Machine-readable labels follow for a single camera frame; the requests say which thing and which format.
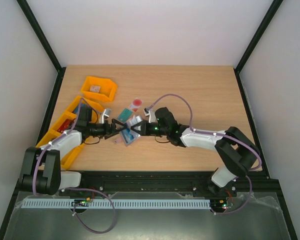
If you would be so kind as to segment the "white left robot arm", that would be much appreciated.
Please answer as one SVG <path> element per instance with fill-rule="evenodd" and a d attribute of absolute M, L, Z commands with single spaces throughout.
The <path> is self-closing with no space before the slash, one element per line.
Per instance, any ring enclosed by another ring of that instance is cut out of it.
<path fill-rule="evenodd" d="M 59 190 L 80 185 L 82 174 L 62 170 L 62 158 L 89 137 L 108 139 L 127 129 L 125 124 L 116 119 L 112 119 L 111 123 L 104 119 L 109 116 L 108 108 L 102 112 L 100 123 L 92 123 L 93 111 L 92 107 L 79 106 L 77 117 L 69 129 L 46 144 L 29 147 L 25 151 L 18 178 L 18 186 L 22 191 L 32 192 L 34 195 L 54 195 Z"/>

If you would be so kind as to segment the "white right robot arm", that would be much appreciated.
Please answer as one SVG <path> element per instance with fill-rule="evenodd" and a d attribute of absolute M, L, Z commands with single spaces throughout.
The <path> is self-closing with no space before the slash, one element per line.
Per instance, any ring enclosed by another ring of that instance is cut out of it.
<path fill-rule="evenodd" d="M 230 189 L 230 182 L 245 177 L 259 160 L 260 150 L 237 127 L 227 130 L 209 131 L 191 128 L 178 123 L 167 107 L 156 111 L 145 111 L 149 120 L 137 120 L 129 123 L 128 128 L 140 136 L 165 136 L 169 143 L 176 147 L 202 148 L 219 154 L 223 166 L 217 168 L 207 181 L 208 191 L 219 196 Z"/>

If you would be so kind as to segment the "teal credit card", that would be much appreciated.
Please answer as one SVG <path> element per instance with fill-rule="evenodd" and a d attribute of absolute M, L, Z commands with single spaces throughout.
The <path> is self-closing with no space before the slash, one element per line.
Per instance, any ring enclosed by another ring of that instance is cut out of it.
<path fill-rule="evenodd" d="M 133 111 L 130 110 L 129 108 L 125 108 L 116 118 L 118 121 L 121 123 L 125 123 L 133 114 Z"/>

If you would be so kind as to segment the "pink card holder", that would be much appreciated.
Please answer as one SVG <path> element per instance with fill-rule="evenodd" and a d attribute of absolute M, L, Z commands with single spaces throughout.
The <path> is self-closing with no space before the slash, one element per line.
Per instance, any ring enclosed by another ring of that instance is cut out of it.
<path fill-rule="evenodd" d="M 132 144 L 133 142 L 135 142 L 141 135 L 138 134 L 137 132 L 133 131 L 131 129 L 131 127 L 142 121 L 143 121 L 143 118 L 141 115 L 133 115 L 131 118 L 129 118 L 125 122 L 125 125 L 127 126 L 127 128 L 120 132 L 120 137 L 118 137 L 114 141 L 114 143 L 115 144 L 124 143 L 125 146 L 127 147 L 130 144 Z"/>

